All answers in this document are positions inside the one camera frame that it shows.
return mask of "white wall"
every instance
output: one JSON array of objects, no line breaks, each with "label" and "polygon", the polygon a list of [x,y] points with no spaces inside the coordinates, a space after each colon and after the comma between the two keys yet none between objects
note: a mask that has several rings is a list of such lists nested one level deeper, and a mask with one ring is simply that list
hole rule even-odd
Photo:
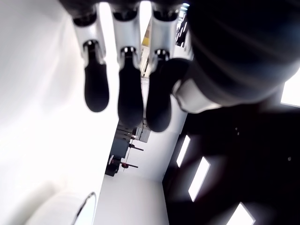
[{"label": "white wall", "polygon": [[118,122],[118,65],[103,4],[110,103],[92,113],[71,19],[57,0],[0,1],[0,225],[61,188],[99,194]]},{"label": "white wall", "polygon": [[168,225],[161,183],[118,173],[105,176],[94,225]]}]

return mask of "ceiling light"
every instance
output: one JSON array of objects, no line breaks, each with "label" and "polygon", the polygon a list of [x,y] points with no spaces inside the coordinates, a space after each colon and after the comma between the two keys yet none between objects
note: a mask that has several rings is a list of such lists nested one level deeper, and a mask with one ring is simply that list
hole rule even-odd
[{"label": "ceiling light", "polygon": [[255,219],[248,212],[246,207],[240,203],[233,213],[232,217],[228,221],[227,225],[252,225],[255,222]]},{"label": "ceiling light", "polygon": [[195,174],[195,177],[194,177],[192,184],[188,190],[189,196],[191,197],[193,202],[195,201],[195,199],[200,191],[200,188],[203,184],[203,181],[205,179],[205,176],[208,172],[209,167],[210,167],[210,163],[206,160],[205,157],[202,157],[199,167],[197,169],[197,172]]},{"label": "ceiling light", "polygon": [[184,141],[183,141],[183,144],[182,144],[180,153],[179,153],[178,158],[177,158],[177,160],[176,160],[178,167],[181,166],[181,163],[182,163],[182,161],[183,161],[183,158],[184,158],[184,156],[185,156],[185,154],[186,154],[186,152],[187,152],[188,144],[189,144],[189,141],[190,141],[190,140],[191,140],[191,139],[190,139],[188,136],[186,136],[185,139],[184,139]]},{"label": "ceiling light", "polygon": [[281,103],[286,105],[300,106],[300,70],[285,82]]}]

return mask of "white surface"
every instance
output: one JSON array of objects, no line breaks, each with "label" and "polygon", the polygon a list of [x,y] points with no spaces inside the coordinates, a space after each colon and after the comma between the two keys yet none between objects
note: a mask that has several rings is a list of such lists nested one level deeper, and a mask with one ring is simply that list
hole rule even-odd
[{"label": "white surface", "polygon": [[71,20],[56,0],[0,1],[0,225],[23,225],[63,187],[100,192],[118,122],[118,65],[101,4],[110,103],[92,113]]},{"label": "white surface", "polygon": [[282,93],[281,103],[300,106],[300,70],[287,82]]},{"label": "white surface", "polygon": [[255,219],[253,219],[243,204],[240,203],[228,221],[227,225],[252,225],[254,222]]},{"label": "white surface", "polygon": [[209,168],[210,168],[209,162],[206,160],[205,157],[202,157],[199,167],[197,169],[197,172],[195,174],[195,177],[192,181],[192,184],[191,184],[190,188],[188,189],[188,193],[191,196],[191,199],[193,202],[195,201],[195,199],[200,191],[200,188],[204,182],[205,176],[206,176]]},{"label": "white surface", "polygon": [[176,160],[178,167],[180,167],[181,164],[182,164],[182,161],[183,161],[183,158],[184,158],[184,156],[187,152],[190,140],[191,139],[186,135],[186,137],[184,138],[182,147],[180,149],[179,155],[178,155],[177,160]]},{"label": "white surface", "polygon": [[168,225],[161,183],[117,173],[105,176],[94,225]]},{"label": "white surface", "polygon": [[151,12],[151,2],[150,1],[142,1],[140,4],[140,30],[141,30],[141,42],[146,34],[146,30],[149,25],[149,21],[152,15]]},{"label": "white surface", "polygon": [[59,192],[39,207],[25,225],[73,225],[74,221],[75,225],[92,225],[96,197],[93,195],[80,210],[89,194]]}]

